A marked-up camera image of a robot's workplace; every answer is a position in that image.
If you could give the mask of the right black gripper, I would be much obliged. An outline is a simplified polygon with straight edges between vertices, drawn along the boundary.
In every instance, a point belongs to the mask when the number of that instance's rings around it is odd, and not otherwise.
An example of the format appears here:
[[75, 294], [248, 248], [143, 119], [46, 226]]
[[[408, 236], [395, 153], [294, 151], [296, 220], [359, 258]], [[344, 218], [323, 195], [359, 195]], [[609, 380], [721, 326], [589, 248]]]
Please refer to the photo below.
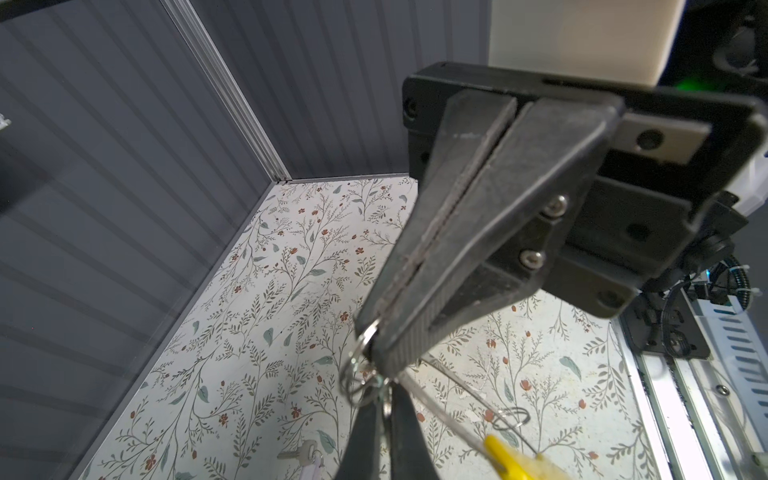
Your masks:
[[743, 95], [612, 86], [441, 62], [402, 85], [417, 182], [448, 99], [506, 95], [517, 112], [449, 236], [477, 266], [426, 335], [375, 336], [369, 353], [394, 378], [459, 327], [544, 290], [599, 318], [703, 263], [711, 219], [733, 217], [727, 186], [767, 137], [767, 109]]

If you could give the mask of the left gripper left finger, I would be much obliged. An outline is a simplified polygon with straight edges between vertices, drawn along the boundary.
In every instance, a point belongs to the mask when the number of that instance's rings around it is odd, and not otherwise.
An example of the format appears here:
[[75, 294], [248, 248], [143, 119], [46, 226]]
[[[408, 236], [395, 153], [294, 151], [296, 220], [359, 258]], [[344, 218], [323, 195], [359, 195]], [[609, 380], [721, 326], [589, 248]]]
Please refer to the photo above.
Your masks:
[[382, 410], [377, 402], [358, 410], [335, 480], [373, 480], [380, 474]]

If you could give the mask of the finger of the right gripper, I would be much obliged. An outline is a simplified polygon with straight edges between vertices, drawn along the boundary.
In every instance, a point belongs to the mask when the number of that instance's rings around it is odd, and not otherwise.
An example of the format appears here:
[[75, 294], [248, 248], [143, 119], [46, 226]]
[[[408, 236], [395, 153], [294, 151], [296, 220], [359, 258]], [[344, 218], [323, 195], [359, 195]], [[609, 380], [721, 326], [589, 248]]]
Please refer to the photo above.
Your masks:
[[460, 206], [517, 112], [514, 98], [477, 90], [451, 96], [435, 134], [414, 136], [428, 146], [419, 195], [397, 243], [355, 320], [355, 331], [375, 335], [426, 335], [469, 273], [476, 255], [468, 241], [450, 238], [469, 219]]

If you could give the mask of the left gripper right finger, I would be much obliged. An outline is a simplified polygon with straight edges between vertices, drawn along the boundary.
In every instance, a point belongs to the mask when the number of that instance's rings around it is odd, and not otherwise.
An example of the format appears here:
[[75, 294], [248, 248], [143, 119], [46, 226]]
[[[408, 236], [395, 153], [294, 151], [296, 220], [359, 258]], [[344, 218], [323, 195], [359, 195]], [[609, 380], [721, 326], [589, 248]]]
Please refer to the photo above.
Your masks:
[[389, 417], [390, 463], [393, 480], [438, 480], [414, 404], [400, 384], [391, 389]]

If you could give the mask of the large keyring with yellow grip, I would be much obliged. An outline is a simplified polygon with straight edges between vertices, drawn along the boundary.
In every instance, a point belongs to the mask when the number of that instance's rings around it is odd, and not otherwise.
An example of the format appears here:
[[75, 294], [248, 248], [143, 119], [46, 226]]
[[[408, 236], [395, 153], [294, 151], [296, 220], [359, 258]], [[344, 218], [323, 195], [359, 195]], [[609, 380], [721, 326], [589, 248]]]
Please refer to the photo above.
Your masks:
[[526, 456], [503, 440], [487, 435], [479, 437], [468, 430], [443, 408], [406, 371], [394, 378], [385, 377], [378, 372], [368, 352], [378, 333], [378, 319], [374, 320], [358, 336], [357, 344], [342, 364], [339, 371], [339, 389], [348, 403], [358, 410], [372, 402], [377, 402], [382, 410], [383, 437], [390, 455], [389, 417], [392, 411], [391, 389], [400, 384], [409, 393], [413, 404], [419, 402], [449, 432], [461, 438], [471, 450], [484, 457], [500, 479], [566, 479], [568, 475], [541, 453], [532, 450], [532, 456]]

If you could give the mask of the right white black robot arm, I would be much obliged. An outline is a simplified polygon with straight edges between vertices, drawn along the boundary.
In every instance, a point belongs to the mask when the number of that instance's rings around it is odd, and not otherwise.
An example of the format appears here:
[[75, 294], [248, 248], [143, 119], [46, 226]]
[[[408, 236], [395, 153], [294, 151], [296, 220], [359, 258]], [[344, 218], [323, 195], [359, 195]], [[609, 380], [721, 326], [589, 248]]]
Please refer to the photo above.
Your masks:
[[765, 94], [659, 82], [681, 1], [496, 1], [486, 64], [402, 85], [418, 196], [357, 319], [387, 379], [545, 291], [598, 318], [724, 249], [713, 220], [767, 143]]

